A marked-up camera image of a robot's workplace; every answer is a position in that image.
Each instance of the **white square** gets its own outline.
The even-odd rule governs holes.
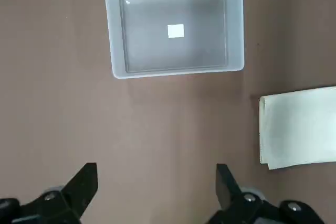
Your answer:
[[[183,38],[184,37],[183,24],[167,25],[167,27],[168,27],[168,38]]]

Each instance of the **table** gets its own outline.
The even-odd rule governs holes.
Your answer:
[[[244,0],[240,72],[117,80],[104,0],[0,0],[0,195],[22,202],[97,162],[83,223],[204,223],[215,165],[326,222],[336,164],[259,163],[260,96],[336,84],[334,0]]]

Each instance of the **translucent plastic bin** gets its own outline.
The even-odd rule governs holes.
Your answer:
[[[117,78],[236,71],[243,0],[106,0]]]

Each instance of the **folded towel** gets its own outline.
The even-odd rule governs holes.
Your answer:
[[[336,161],[336,87],[261,97],[259,136],[269,169]]]

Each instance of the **container bottom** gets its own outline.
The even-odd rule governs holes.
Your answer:
[[[127,72],[226,65],[225,0],[121,0]]]

